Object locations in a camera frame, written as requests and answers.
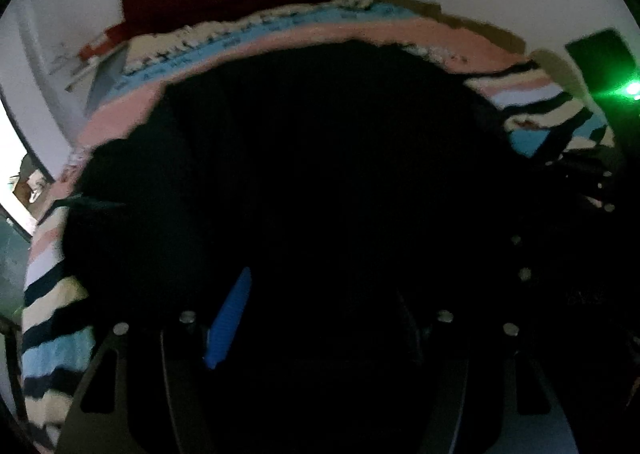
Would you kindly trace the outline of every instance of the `black fabric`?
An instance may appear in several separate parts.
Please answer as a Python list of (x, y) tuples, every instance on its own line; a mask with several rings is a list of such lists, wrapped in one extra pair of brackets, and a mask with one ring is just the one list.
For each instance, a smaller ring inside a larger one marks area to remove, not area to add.
[(22, 336), (22, 350), (35, 348), (63, 335), (70, 335), (91, 325), (94, 307), (89, 299), (82, 299), (54, 311), (52, 317), (33, 326)]
[(66, 277), (65, 273), (66, 264), (65, 261), (62, 260), (36, 282), (30, 284), (24, 291), (24, 306), (29, 307), (36, 302), (37, 299), (49, 293), (60, 279)]
[(216, 395), (209, 419), (227, 454), (414, 454), (429, 382), (391, 362), (224, 362), (203, 393)]
[(562, 150), (569, 144), (572, 137), (574, 137), (574, 131), (590, 119), (591, 116), (593, 116), (593, 112), (583, 107), (574, 117), (569, 118), (557, 127), (553, 127), (542, 145), (538, 148), (536, 160), (545, 163), (547, 160), (559, 156)]
[(39, 378), (24, 379), (24, 395), (39, 400), (49, 389), (58, 390), (65, 394), (73, 395), (76, 387), (80, 383), (82, 373), (69, 371), (65, 368), (55, 368), (55, 370)]
[(568, 92), (562, 92), (551, 100), (537, 101), (536, 103), (529, 103), (527, 105), (508, 105), (504, 110), (500, 111), (502, 114), (502, 123), (507, 121), (511, 116), (516, 116), (516, 114), (546, 114), (571, 99), (572, 96)]
[(44, 448), (47, 448), (50, 450), (53, 450), (56, 448), (56, 446), (53, 445), (53, 442), (51, 441), (49, 434), (47, 434), (47, 430), (45, 426), (37, 427), (33, 423), (29, 422), (27, 423), (27, 433), (29, 434), (31, 439), (33, 439), (34, 441), (42, 445)]
[(472, 102), (394, 46), (225, 64), (95, 152), (79, 192), (126, 206), (72, 209), (65, 257), (112, 320), (213, 315), (249, 265), (252, 348), (384, 352), (396, 288), (427, 314), (496, 271), (505, 171), (521, 162)]

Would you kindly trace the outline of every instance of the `screw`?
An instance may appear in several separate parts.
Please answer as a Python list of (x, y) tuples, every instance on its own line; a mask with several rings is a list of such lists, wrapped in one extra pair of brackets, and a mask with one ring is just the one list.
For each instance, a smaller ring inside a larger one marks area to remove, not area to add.
[(183, 311), (180, 313), (180, 322), (183, 324), (193, 324), (196, 322), (196, 312), (194, 311)]
[(126, 322), (119, 322), (118, 324), (113, 326), (113, 333), (119, 337), (126, 335), (127, 331), (129, 331), (129, 324)]
[(441, 309), (438, 311), (438, 322), (444, 322), (446, 324), (450, 324), (453, 322), (453, 313), (447, 311), (446, 309)]
[(523, 282), (531, 280), (531, 270), (529, 268), (521, 268), (518, 272), (518, 277), (520, 277), (520, 280)]
[(502, 330), (504, 334), (508, 337), (517, 337), (520, 332), (520, 328), (518, 328), (515, 324), (511, 322), (507, 322), (504, 326), (502, 326)]

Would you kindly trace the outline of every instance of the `pink stripe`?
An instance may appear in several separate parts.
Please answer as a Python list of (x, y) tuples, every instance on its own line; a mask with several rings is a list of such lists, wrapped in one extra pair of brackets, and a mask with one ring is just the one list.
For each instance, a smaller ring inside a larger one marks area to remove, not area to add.
[(530, 82), (523, 82), (521, 84), (507, 85), (503, 87), (492, 87), (486, 85), (484, 87), (475, 87), (474, 89), (481, 93), (483, 96), (491, 97), (500, 92), (506, 92), (507, 90), (535, 90), (540, 87), (545, 87), (549, 84), (553, 84), (554, 81), (550, 76), (543, 76)]
[(37, 259), (44, 249), (49, 246), (49, 244), (57, 241), (61, 235), (62, 228), (55, 227), (43, 233), (35, 243), (31, 243), (28, 264), (31, 264), (35, 259)]

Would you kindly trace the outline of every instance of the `green light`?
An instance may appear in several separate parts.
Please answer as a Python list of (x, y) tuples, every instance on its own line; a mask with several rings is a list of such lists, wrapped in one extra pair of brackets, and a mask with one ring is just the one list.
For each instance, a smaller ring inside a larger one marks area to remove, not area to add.
[(635, 96), (640, 92), (640, 82), (631, 82), (626, 86), (626, 93)]

